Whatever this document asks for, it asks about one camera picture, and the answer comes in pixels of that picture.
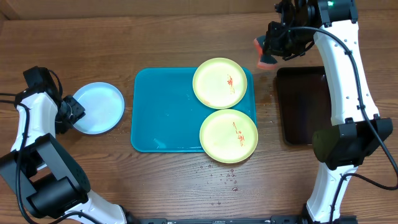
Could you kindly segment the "orange and grey sponge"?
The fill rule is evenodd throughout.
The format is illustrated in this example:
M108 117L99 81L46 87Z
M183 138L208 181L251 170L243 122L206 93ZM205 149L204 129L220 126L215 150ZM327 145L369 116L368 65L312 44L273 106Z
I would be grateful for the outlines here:
M273 56L263 53L265 39L264 35L254 39L254 46L259 54L257 67L263 70L273 70L277 66L277 60Z

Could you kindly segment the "light blue plate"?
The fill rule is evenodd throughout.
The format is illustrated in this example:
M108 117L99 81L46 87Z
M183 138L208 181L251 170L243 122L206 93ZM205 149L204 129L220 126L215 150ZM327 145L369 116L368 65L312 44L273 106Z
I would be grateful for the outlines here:
M122 93L113 85L94 82L81 87L74 99L85 109L85 115L74 128L84 134L103 134L117 125L125 109Z

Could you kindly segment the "yellow-green plate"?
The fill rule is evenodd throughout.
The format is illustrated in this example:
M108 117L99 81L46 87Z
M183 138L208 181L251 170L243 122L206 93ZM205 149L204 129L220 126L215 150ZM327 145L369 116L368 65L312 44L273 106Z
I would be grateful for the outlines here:
M203 62L193 76L193 91L201 103L213 109L238 104L246 94L248 81L243 68L228 58Z
M238 163L256 149L257 127L248 115L238 110L218 110L202 123L200 144L212 159L225 164Z

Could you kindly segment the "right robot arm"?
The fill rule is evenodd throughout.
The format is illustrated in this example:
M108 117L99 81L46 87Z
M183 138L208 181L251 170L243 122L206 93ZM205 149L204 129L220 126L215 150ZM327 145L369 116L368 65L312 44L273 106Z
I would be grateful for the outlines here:
M290 60L313 46L320 52L331 100L331 127L316 131L313 151L319 162L314 190L300 215L276 216L271 222L356 223L342 217L340 205L358 167L384 147L393 127L381 118L369 92L359 51L358 10L354 1L281 1L280 22L271 22L254 42L258 66L270 69L276 57Z

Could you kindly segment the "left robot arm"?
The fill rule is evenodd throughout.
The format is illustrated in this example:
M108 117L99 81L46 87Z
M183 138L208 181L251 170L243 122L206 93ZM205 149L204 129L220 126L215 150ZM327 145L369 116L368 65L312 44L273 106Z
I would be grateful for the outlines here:
M23 75L27 88L10 102L19 113L17 137L10 153L1 157L1 177L15 193L25 220L139 223L124 207L92 191L84 170L55 138L84 117L84 107L62 95L52 70L34 66Z

